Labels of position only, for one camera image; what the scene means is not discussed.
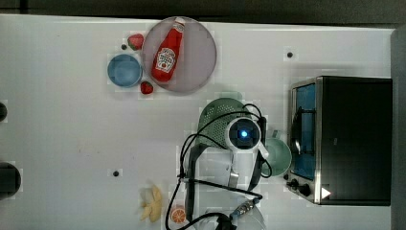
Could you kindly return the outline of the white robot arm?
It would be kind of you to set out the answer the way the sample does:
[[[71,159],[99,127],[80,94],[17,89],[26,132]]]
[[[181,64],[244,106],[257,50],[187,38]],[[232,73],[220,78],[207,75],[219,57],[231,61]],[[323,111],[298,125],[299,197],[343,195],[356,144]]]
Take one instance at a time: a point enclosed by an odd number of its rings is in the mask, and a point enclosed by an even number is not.
[[[254,192],[268,156],[259,125],[240,117],[224,129],[224,144],[194,146],[186,164],[185,209],[192,230],[266,230]]]

